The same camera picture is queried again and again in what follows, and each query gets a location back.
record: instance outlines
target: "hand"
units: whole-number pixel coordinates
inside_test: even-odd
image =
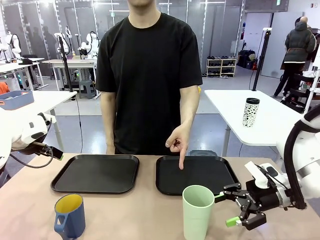
[[[184,160],[189,144],[190,126],[181,124],[173,130],[170,137],[165,142],[165,146],[170,148],[172,153],[180,152],[179,168],[184,169]]]
[[[105,153],[105,154],[107,154],[107,155],[114,155],[114,154],[115,154],[115,150],[116,150],[115,145],[113,145],[113,144],[107,144],[107,145],[106,145],[106,153]]]

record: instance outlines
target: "black tray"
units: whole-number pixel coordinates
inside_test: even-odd
[[[190,185],[201,185],[215,195],[223,187],[238,183],[229,162],[219,156],[186,156],[179,169],[179,156],[163,156],[156,161],[155,185],[165,195],[181,196]]]
[[[77,155],[71,158],[51,182],[60,193],[123,194],[130,191],[139,169],[131,155]]]

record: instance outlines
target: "black puffer jacket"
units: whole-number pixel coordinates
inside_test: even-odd
[[[305,22],[298,22],[285,40],[286,54],[284,63],[305,63],[309,53],[317,46],[316,38]]]

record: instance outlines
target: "door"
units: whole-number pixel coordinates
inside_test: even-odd
[[[302,15],[303,12],[274,13],[261,75],[279,79],[284,74],[280,68],[286,54],[285,40],[288,33],[295,28],[295,21]]]

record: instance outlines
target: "black and white spotted cup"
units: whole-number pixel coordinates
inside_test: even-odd
[[[247,98],[245,102],[242,124],[245,127],[252,127],[255,123],[260,100],[257,98]]]

